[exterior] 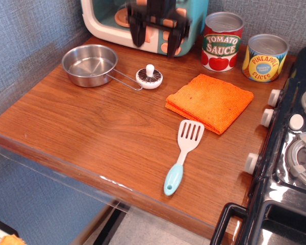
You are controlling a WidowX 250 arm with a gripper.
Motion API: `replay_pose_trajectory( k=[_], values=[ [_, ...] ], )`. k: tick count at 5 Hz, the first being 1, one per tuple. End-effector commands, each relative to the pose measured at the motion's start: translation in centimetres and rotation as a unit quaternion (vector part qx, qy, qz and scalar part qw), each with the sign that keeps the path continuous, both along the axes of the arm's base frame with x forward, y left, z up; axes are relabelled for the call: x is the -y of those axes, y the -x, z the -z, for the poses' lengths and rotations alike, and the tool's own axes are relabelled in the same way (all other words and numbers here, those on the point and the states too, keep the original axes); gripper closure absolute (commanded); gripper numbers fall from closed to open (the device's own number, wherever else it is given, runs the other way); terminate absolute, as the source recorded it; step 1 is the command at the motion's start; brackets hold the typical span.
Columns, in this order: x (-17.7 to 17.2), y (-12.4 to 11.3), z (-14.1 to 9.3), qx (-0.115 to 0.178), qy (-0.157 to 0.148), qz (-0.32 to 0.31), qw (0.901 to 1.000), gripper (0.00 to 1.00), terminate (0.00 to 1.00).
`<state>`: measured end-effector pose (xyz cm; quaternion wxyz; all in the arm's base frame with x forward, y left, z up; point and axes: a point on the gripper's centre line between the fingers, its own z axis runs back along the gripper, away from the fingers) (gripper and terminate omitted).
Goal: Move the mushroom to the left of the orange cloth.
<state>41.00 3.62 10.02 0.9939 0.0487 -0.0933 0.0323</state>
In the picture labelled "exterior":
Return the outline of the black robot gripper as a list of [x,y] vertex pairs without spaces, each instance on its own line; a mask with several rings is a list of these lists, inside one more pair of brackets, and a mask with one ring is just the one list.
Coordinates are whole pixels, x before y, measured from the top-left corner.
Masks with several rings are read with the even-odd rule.
[[169,31],[167,57],[173,58],[184,38],[189,36],[190,20],[176,10],[176,1],[136,2],[126,6],[133,44],[141,47],[145,42],[146,27]]

